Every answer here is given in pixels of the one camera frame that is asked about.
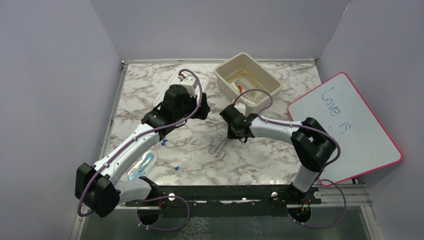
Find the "metal crucible tongs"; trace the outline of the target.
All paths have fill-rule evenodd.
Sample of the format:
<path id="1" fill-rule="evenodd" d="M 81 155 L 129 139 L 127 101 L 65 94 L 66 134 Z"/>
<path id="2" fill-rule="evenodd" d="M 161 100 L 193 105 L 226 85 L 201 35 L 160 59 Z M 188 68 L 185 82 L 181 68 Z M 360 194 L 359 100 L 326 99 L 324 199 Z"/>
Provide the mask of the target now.
<path id="1" fill-rule="evenodd" d="M 228 138 L 227 137 L 224 137 L 219 142 L 219 144 L 215 145 L 215 144 L 212 143 L 210 145 L 209 149 L 208 149 L 208 154 L 215 155 L 215 157 L 218 160 L 222 160 L 226 156 L 226 153 L 224 152 L 224 149 L 225 149 L 225 147 L 227 145 L 227 142 L 228 142 Z"/>

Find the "lone blue capped tube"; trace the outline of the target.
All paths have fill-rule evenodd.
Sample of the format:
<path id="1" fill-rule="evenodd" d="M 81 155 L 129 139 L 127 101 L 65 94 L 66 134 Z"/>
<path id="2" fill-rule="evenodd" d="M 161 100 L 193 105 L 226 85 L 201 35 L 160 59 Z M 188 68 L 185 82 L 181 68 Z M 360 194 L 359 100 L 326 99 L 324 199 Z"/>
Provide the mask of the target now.
<path id="1" fill-rule="evenodd" d="M 186 161 L 184 161 L 184 162 L 178 164 L 177 166 L 175 166 L 174 169 L 176 171 L 179 170 L 180 168 L 182 168 L 186 163 L 190 162 L 191 160 L 192 160 L 191 158 L 190 159 L 187 159 Z"/>

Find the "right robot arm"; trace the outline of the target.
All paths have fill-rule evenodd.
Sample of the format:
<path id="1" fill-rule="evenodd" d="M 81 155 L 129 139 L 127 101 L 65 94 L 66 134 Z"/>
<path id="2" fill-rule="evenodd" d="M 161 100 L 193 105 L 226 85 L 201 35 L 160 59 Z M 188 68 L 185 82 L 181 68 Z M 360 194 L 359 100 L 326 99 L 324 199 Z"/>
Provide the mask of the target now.
<path id="1" fill-rule="evenodd" d="M 289 199 L 300 204 L 309 196 L 308 190 L 318 179 L 332 156 L 340 147 L 312 117 L 304 121 L 281 121 L 256 113 L 245 116 L 233 104 L 219 115 L 227 123 L 227 137 L 245 143 L 248 138 L 267 138 L 291 144 L 301 166 L 288 190 Z"/>

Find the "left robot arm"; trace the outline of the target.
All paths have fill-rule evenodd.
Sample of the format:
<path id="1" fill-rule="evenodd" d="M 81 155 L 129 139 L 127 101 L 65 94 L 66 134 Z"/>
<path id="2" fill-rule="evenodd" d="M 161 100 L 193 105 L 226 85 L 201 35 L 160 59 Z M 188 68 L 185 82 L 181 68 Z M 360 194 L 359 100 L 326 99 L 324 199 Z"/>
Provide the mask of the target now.
<path id="1" fill-rule="evenodd" d="M 140 200 L 152 205 L 157 191 L 141 178 L 121 182 L 130 166 L 166 135 L 189 119 L 205 120 L 210 112 L 207 94 L 191 94 L 188 86 L 172 84 L 165 91 L 162 102 L 149 111 L 134 132 L 115 150 L 89 165 L 81 164 L 76 171 L 75 197 L 79 200 L 80 217 L 85 205 L 99 217 L 110 214 L 117 205 Z"/>

